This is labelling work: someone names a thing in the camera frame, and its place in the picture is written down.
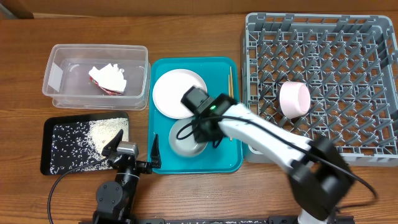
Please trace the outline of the grey bowl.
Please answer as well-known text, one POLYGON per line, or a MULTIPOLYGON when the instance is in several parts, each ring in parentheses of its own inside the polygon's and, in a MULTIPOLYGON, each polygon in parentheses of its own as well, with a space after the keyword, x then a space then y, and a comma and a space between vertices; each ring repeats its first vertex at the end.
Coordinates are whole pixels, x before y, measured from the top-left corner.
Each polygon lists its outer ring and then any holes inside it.
POLYGON ((201 154, 202 151, 207 147, 207 142, 197 143, 193 134, 183 140, 177 139, 178 131, 181 130, 191 120, 192 118, 185 118, 176 121, 169 134, 170 147, 176 154, 182 157, 195 157, 201 154))

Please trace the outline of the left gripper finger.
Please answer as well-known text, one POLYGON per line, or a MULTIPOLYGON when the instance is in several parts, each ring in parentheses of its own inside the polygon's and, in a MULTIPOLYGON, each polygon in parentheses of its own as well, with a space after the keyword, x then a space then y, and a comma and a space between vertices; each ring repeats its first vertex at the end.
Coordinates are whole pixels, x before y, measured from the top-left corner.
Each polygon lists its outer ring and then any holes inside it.
POLYGON ((155 169, 160 169, 162 166, 161 156, 159 151, 159 135, 155 134, 152 149, 150 152, 151 166, 155 169))
POLYGON ((119 130, 119 132, 115 135, 115 137, 110 140, 109 143, 107 143, 107 145, 105 145, 105 147, 103 148, 101 155, 104 157, 108 157, 110 156, 110 154, 114 151, 116 151, 119 143, 122 141, 123 139, 123 133, 124 131, 122 129, 119 130))

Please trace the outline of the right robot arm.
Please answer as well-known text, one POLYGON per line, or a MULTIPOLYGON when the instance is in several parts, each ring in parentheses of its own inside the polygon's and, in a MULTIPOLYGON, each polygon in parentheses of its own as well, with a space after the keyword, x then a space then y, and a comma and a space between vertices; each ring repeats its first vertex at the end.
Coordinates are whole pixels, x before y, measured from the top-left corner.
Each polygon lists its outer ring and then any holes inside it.
POLYGON ((354 183, 349 166, 326 137, 314 140, 290 133, 254 114, 232 97, 212 98, 191 87, 181 99, 193 114, 196 142, 237 139, 277 164, 288 176, 302 208, 297 223, 331 223, 337 204, 354 183))

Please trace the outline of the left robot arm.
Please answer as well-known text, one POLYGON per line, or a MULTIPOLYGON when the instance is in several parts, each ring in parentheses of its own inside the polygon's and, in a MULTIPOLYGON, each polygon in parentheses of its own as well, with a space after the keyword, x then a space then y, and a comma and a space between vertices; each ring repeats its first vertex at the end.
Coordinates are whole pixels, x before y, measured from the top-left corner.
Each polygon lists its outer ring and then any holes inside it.
POLYGON ((122 140, 123 130, 102 150, 109 165, 117 170, 115 179, 99 186, 96 191, 96 211, 93 223, 139 223, 131 213, 141 174, 151 174, 161 168, 159 136, 156 134, 150 152, 151 161, 137 159, 139 149, 134 142, 122 140))

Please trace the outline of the red snack wrapper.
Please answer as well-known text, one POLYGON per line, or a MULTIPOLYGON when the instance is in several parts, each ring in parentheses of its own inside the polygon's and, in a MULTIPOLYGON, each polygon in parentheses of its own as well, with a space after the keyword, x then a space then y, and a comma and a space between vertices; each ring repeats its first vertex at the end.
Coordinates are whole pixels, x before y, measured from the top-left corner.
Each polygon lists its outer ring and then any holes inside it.
POLYGON ((99 83, 97 81, 95 81, 93 78, 90 78, 91 82, 94 83, 97 87, 99 87, 100 89, 102 89, 105 93, 107 93, 108 95, 112 95, 112 96, 118 96, 118 95, 122 95, 123 92, 117 92, 117 91, 112 91, 112 90, 108 90, 106 88, 100 87, 99 83))

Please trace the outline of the white napkin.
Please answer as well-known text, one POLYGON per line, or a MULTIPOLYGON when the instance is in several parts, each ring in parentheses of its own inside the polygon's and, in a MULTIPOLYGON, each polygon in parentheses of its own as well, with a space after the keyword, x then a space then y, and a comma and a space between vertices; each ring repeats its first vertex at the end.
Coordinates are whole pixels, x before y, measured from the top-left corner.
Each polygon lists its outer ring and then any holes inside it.
POLYGON ((93 67, 88 72, 92 81, 100 88, 107 91, 123 93, 125 91, 127 80, 124 79, 124 69, 119 68, 118 64, 107 64, 101 69, 93 67))

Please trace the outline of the white round plate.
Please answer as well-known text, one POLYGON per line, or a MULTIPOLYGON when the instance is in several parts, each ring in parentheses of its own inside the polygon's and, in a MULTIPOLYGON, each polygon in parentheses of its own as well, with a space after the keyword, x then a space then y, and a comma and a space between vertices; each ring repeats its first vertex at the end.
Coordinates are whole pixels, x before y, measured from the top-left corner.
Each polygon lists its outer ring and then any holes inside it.
POLYGON ((155 107, 163 115, 173 119, 193 116, 181 103, 183 95, 193 86, 207 91, 202 77, 191 70, 175 69, 164 73, 153 87, 152 99, 155 107))

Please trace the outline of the white pink bowl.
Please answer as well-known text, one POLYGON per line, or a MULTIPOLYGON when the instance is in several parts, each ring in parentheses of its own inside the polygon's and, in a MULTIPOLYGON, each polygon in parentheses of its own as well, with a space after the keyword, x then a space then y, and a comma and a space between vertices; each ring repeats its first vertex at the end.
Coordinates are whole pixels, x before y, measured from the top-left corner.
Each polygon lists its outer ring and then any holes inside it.
POLYGON ((281 111, 288 119, 307 114, 310 109, 310 92, 304 83, 285 82, 279 91, 281 111))

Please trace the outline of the white rice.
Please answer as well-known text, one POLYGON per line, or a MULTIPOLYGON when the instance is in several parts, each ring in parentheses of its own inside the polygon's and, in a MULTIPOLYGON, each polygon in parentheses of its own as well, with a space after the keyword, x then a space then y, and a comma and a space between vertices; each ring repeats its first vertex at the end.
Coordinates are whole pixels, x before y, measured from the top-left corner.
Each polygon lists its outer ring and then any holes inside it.
POLYGON ((91 164, 104 159, 103 148, 120 130, 123 130, 122 140, 128 141, 127 118, 56 124, 51 134, 49 173, 62 174, 83 165, 86 167, 81 172, 110 169, 107 162, 91 164))

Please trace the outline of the wooden chopstick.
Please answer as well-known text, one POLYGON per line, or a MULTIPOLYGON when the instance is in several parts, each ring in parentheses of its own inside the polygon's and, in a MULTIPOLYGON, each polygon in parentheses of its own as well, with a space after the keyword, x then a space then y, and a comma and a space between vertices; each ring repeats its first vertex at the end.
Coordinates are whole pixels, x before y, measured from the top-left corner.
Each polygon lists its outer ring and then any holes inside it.
POLYGON ((234 98, 234 85, 233 85, 233 71, 232 67, 229 68, 229 96, 234 98))
POLYGON ((233 79, 231 74, 229 74, 229 80, 228 80, 228 93, 229 97, 233 98, 233 79))

